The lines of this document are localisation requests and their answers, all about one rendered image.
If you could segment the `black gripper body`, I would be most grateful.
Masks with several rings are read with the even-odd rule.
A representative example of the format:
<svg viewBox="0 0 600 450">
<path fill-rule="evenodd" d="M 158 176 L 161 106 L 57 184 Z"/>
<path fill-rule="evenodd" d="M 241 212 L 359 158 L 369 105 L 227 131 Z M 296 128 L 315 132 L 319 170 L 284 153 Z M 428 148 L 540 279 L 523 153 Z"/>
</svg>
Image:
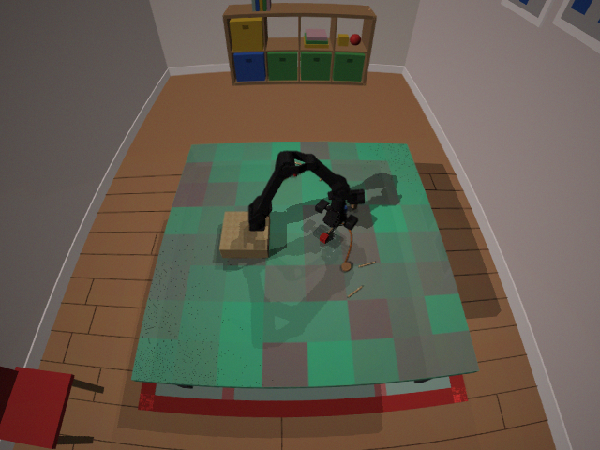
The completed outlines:
<svg viewBox="0 0 600 450">
<path fill-rule="evenodd" d="M 324 209 L 325 209 L 325 210 L 327 210 L 327 212 L 328 212 L 328 211 L 329 211 L 329 209 L 330 209 L 330 207 L 334 208 L 334 211 L 341 213 L 341 219 L 340 219 L 340 221 L 341 221 L 341 222 L 343 222 L 343 221 L 345 222 L 345 223 L 344 223 L 344 226 L 345 226 L 347 229 L 349 229 L 349 230 L 352 230 L 352 229 L 353 229 L 353 227 L 354 227 L 354 225 L 357 223 L 357 221 L 358 221 L 358 218 L 357 218 L 357 217 L 355 217 L 355 216 L 353 216 L 352 214 L 350 214 L 350 216 L 349 216 L 349 217 L 347 217 L 347 214 L 346 214 L 346 213 L 344 213 L 344 212 L 345 212 L 345 210 L 346 210 L 346 209 L 345 209 L 345 206 L 346 206 L 346 204 L 347 204 L 347 203 L 346 203 L 346 204 L 345 204 L 345 206 L 344 206 L 344 207 L 342 207 L 342 208 L 336 208 L 336 207 L 334 207 L 332 204 L 331 204 L 331 205 L 329 205 L 329 204 L 330 204 L 330 202 L 328 202 L 328 201 L 326 201 L 326 200 L 324 200 L 324 199 L 321 199 L 321 200 L 320 200 L 320 201 L 319 201 L 319 202 L 316 204 L 316 206 L 315 206 L 315 211 L 317 211 L 317 212 L 319 212 L 319 213 L 322 213 Z M 328 206 L 327 206 L 327 205 L 328 205 Z M 327 214 L 327 212 L 326 212 L 326 214 Z"/>
</svg>

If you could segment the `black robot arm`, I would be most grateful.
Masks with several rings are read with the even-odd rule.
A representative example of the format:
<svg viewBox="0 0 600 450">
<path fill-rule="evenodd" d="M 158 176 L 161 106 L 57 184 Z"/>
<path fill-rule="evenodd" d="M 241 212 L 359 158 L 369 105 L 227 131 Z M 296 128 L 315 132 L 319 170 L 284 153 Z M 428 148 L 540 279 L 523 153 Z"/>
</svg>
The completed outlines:
<svg viewBox="0 0 600 450">
<path fill-rule="evenodd" d="M 295 159 L 306 163 L 295 166 Z M 247 219 L 250 231 L 264 231 L 265 218 L 269 217 L 272 211 L 272 199 L 283 180 L 290 177 L 293 173 L 303 173 L 306 171 L 316 173 L 330 186 L 332 191 L 327 193 L 334 207 L 344 207 L 346 200 L 350 204 L 365 203 L 365 191 L 363 189 L 350 189 L 344 177 L 334 174 L 313 154 L 305 154 L 296 150 L 284 150 L 277 154 L 275 170 L 269 178 L 262 194 L 257 196 L 249 205 Z M 330 207 L 323 218 L 323 222 L 330 227 L 337 228 L 341 223 L 340 219 L 341 213 L 334 211 L 334 208 Z"/>
</svg>

